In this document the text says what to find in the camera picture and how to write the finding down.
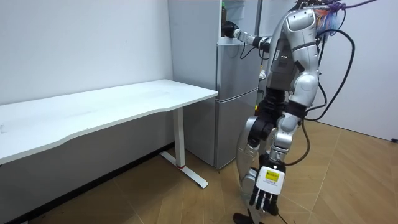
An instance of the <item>silver refrigerator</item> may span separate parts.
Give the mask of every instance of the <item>silver refrigerator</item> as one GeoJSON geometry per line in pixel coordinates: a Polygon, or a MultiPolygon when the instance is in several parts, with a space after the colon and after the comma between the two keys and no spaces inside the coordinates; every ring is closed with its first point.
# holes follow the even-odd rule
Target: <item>silver refrigerator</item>
{"type": "MultiPolygon", "coordinates": [[[[256,24],[256,6],[248,24],[256,24]]],[[[174,80],[218,91],[184,107],[185,148],[217,169],[236,157],[240,131],[254,115],[261,66],[258,50],[240,59],[243,45],[219,38],[220,9],[220,1],[169,0],[174,80]]]]}

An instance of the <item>white label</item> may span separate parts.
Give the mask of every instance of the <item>white label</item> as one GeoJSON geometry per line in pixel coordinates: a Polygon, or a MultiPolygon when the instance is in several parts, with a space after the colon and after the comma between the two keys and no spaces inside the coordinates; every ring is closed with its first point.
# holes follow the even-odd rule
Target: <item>white label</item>
{"type": "Polygon", "coordinates": [[[274,60],[278,60],[278,58],[279,58],[279,52],[280,52],[279,50],[276,50],[274,60]]]}
{"type": "Polygon", "coordinates": [[[261,167],[256,186],[274,195],[279,195],[284,184],[285,173],[270,167],[261,167]]]}

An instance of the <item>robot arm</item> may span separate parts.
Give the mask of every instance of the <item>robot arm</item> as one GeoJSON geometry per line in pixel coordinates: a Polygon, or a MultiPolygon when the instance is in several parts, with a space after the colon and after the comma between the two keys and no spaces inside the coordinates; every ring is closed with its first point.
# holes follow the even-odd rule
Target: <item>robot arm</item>
{"type": "Polygon", "coordinates": [[[249,35],[237,27],[233,32],[225,32],[269,51],[267,90],[259,105],[260,115],[249,118],[237,146],[242,198],[255,224],[260,223],[259,210],[278,214],[277,196],[286,173],[284,159],[292,145],[294,132],[317,93],[315,18],[313,9],[290,11],[282,18],[272,38],[249,35]],[[290,90],[294,92],[286,104],[285,92],[290,90]],[[257,154],[259,170],[251,167],[257,154]]]}

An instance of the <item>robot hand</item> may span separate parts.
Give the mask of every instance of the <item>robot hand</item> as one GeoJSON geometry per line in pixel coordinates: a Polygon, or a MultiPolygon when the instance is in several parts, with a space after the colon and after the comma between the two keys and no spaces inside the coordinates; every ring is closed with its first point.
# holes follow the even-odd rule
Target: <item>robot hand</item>
{"type": "Polygon", "coordinates": [[[239,29],[239,27],[231,22],[231,21],[226,21],[222,26],[221,26],[221,31],[224,32],[226,37],[229,38],[234,38],[234,32],[235,30],[239,29]]]}

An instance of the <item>desk top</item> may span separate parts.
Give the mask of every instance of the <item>desk top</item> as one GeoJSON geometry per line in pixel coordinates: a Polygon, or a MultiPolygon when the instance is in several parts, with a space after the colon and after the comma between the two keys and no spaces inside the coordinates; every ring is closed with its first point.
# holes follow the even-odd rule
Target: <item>desk top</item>
{"type": "Polygon", "coordinates": [[[197,86],[157,80],[3,105],[0,106],[0,164],[51,149],[77,136],[174,110],[217,94],[197,86]]]}

